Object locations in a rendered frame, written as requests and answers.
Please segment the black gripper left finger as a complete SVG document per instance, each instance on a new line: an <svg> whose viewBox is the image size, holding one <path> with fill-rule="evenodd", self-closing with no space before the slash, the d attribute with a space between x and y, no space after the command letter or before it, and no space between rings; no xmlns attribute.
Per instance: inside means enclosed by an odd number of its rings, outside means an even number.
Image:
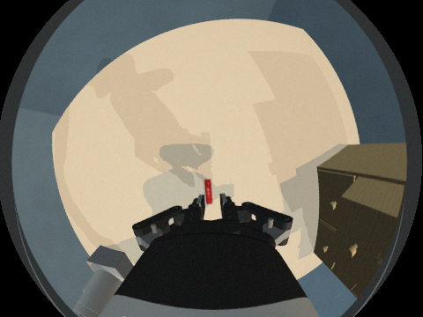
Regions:
<svg viewBox="0 0 423 317"><path fill-rule="evenodd" d="M179 226L181 234L200 232L199 218L204 219L204 211L204 195L199 195L198 199L195 198L187 209L183 209L182 206L173 206L135 223L132 229L140 249L145 251L153 240ZM168 222L171 218L174 219L174 222L169 226Z"/></svg>

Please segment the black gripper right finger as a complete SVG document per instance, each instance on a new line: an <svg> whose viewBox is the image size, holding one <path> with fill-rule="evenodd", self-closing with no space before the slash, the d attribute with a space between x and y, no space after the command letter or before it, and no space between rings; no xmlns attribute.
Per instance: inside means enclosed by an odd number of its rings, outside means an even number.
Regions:
<svg viewBox="0 0 423 317"><path fill-rule="evenodd" d="M225 193L220 194L220 208L221 215L223 213L222 232L241 235L240 222L242 222L261 232L270 234L275 240L276 246L287 244L293 224L292 217L251 202L245 202L241 206L235 206L231 197L226 197ZM256 220L252 219L252 214L255 215Z"/></svg>

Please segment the red cylinder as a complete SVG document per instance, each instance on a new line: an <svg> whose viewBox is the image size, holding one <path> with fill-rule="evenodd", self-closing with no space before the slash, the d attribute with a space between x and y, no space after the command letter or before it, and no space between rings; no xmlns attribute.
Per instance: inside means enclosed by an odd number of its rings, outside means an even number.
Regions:
<svg viewBox="0 0 423 317"><path fill-rule="evenodd" d="M205 185L206 204L212 205L212 184L211 184L211 180L210 179L204 180L204 185Z"/></svg>

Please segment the brown chest of drawers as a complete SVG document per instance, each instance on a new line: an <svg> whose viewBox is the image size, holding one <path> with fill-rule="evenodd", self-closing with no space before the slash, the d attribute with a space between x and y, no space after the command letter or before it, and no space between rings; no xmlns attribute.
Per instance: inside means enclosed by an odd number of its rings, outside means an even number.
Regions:
<svg viewBox="0 0 423 317"><path fill-rule="evenodd" d="M319 219L316 240L318 236L319 223L327 225L333 231L335 228L326 224L320 219L321 215L321 185L319 170L344 173L358 177L364 177L379 181L387 181L400 185L406 185L406 143L393 144L348 144L344 149L337 154L317 166L318 183L319 183ZM398 213L397 221L394 229L380 255L376 259L374 265L370 268L368 273L360 280L358 284L353 286L350 292L356 297L353 292L372 271L375 265L382 263L381 257L388 247L399 222L400 214L403 208L404 198L402 198L401 210Z"/></svg>

